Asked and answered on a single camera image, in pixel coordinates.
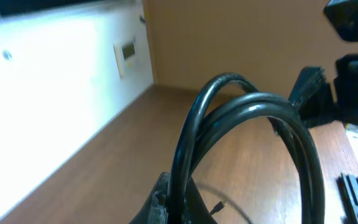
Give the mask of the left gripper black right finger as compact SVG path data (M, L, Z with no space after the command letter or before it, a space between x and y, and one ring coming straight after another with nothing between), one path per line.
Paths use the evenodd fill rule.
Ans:
M186 224L217 224L209 214L195 181L190 178L185 192L185 223Z

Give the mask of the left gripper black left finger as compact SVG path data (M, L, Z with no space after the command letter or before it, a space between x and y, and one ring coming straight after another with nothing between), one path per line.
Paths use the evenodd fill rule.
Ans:
M167 224L166 206L168 181L170 174L162 172L140 211L129 222L130 224Z

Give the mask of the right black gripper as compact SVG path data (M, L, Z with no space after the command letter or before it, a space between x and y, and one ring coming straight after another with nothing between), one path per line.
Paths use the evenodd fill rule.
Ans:
M329 1L323 12L342 40L358 42L358 0ZM309 128L332 121L358 126L358 54L343 56L335 66L332 85L322 67L302 68L288 97Z

